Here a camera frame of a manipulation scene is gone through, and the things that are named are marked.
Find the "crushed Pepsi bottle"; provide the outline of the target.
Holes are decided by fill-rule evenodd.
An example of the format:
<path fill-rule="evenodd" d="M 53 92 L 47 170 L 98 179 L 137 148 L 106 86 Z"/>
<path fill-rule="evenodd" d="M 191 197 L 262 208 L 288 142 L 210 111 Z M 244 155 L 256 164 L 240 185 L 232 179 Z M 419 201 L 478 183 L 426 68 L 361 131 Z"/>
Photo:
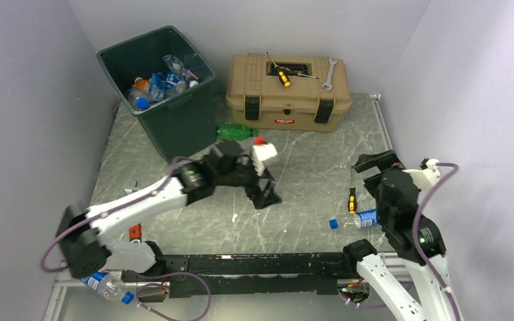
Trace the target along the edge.
<path fill-rule="evenodd" d="M 338 221 L 337 219 L 331 219 L 329 221 L 329 228 L 332 230 L 338 229 L 340 227 L 354 227 L 356 229 L 366 229 L 368 227 L 374 227 L 376 225 L 379 225 L 379 222 L 377 220 L 377 213 L 375 209 L 354 213 L 348 220 Z"/>

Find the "orange juice bottle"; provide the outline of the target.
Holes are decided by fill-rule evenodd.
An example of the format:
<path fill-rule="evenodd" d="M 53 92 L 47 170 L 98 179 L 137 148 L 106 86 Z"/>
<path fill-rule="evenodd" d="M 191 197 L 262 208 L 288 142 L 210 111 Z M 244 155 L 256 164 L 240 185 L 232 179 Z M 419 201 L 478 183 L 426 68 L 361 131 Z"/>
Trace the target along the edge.
<path fill-rule="evenodd" d="M 144 92 L 148 92 L 149 88 L 150 88 L 150 80 L 149 79 L 145 80 L 142 77 L 137 77 L 137 78 L 135 78 L 133 88 L 136 88 L 136 89 L 144 91 Z"/>

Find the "crushed blue label bottle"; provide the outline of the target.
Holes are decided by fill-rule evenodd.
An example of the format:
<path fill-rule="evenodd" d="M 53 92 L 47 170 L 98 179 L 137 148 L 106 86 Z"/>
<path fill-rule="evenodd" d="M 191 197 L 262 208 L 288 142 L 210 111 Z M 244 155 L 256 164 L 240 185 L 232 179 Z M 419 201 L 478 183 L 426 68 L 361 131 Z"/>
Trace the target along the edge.
<path fill-rule="evenodd" d="M 165 93 L 165 74 L 162 72 L 152 73 L 149 81 L 149 102 L 156 104 L 164 101 Z"/>

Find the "blue label water bottle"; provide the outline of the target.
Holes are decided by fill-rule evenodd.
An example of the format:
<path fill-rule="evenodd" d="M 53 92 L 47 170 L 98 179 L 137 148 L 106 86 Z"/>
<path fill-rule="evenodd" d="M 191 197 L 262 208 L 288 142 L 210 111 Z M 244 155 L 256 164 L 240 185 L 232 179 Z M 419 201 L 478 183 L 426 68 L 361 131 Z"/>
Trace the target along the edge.
<path fill-rule="evenodd" d="M 174 96 L 198 84 L 199 81 L 192 78 L 190 75 L 180 78 L 174 73 L 168 73 L 165 75 L 165 95 L 168 97 Z"/>

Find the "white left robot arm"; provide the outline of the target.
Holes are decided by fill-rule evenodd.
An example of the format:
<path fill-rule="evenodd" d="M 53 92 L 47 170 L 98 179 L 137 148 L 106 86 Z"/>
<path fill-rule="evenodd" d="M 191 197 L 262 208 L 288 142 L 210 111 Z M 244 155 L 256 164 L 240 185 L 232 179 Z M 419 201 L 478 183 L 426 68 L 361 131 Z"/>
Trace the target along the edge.
<path fill-rule="evenodd" d="M 117 236 L 150 217 L 210 197 L 217 187 L 243 188 L 255 209 L 281 203 L 267 169 L 277 156 L 276 147 L 260 138 L 249 149 L 235 140 L 221 140 L 199 160 L 175 157 L 168 174 L 143 189 L 87 209 L 68 206 L 55 239 L 65 268 L 76 279 L 102 270 L 160 279 L 167 272 L 167 261 L 159 246 L 153 241 L 119 241 Z"/>

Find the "dark green plastic bin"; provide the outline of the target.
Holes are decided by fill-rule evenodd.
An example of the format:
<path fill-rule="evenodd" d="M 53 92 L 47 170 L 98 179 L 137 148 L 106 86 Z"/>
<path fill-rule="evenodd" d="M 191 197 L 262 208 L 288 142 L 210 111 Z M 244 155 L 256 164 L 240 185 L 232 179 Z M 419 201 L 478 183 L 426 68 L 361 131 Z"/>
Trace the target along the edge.
<path fill-rule="evenodd" d="M 165 55 L 177 56 L 197 76 L 197 84 L 139 110 L 126 92 L 135 78 L 169 73 Z M 139 121 L 151 144 L 167 163 L 191 156 L 216 140 L 216 73 L 199 50 L 175 27 L 167 25 L 100 50 L 96 57 L 122 105 Z"/>

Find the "green plastic bottle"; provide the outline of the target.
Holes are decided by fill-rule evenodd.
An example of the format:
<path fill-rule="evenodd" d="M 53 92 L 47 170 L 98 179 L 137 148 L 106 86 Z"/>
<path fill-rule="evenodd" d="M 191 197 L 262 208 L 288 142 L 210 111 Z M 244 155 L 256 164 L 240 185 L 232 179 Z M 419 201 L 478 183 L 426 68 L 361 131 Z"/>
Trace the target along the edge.
<path fill-rule="evenodd" d="M 241 124 L 218 124 L 216 126 L 217 139 L 246 140 L 258 136 L 258 131 Z"/>

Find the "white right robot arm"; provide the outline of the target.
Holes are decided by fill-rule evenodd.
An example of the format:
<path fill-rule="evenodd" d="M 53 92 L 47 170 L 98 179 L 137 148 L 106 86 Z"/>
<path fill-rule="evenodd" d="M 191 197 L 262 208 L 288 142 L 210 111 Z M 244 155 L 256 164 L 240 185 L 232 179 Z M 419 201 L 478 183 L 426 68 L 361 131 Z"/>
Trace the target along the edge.
<path fill-rule="evenodd" d="M 441 232 L 423 214 L 430 198 L 459 166 L 425 158 L 419 169 L 406 169 L 396 152 L 387 150 L 361 154 L 353 169 L 362 173 L 374 167 L 379 173 L 364 179 L 364 186 L 375 199 L 377 222 L 406 267 L 418 298 L 401 285 L 366 239 L 343 248 L 343 271 L 366 281 L 396 320 L 462 320 Z"/>

